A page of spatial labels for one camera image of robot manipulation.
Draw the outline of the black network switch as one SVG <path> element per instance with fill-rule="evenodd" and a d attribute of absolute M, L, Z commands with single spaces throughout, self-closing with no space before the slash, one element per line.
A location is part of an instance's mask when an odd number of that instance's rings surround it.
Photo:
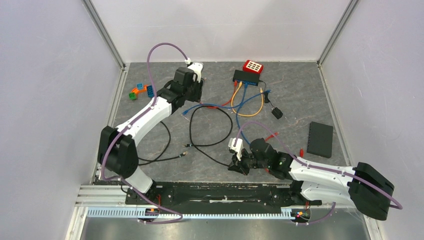
<path fill-rule="evenodd" d="M 232 78 L 233 82 L 243 82 L 244 84 L 258 86 L 260 75 L 257 73 L 247 72 L 243 70 L 235 70 Z"/>

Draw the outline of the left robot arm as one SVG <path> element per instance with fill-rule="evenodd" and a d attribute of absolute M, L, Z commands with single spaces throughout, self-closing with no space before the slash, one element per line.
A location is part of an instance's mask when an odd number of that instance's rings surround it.
<path fill-rule="evenodd" d="M 138 190 L 138 198 L 145 204 L 153 203 L 157 191 L 154 181 L 139 165 L 137 145 L 160 121 L 172 115 L 186 101 L 200 102 L 204 79 L 203 64 L 194 62 L 179 67 L 172 80 L 157 91 L 157 98 L 136 115 L 117 127 L 106 126 L 100 133 L 97 161 L 122 177 Z"/>

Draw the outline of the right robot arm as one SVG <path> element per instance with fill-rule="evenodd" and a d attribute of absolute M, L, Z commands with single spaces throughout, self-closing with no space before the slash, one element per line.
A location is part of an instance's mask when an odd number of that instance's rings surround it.
<path fill-rule="evenodd" d="M 288 196 L 297 205 L 336 203 L 356 207 L 375 220 L 388 217 L 394 185 L 368 163 L 352 167 L 313 162 L 276 151 L 263 138 L 252 141 L 249 150 L 240 138 L 231 138 L 228 147 L 232 153 L 228 170 L 248 175 L 251 169 L 266 169 L 277 179 L 291 180 Z"/>

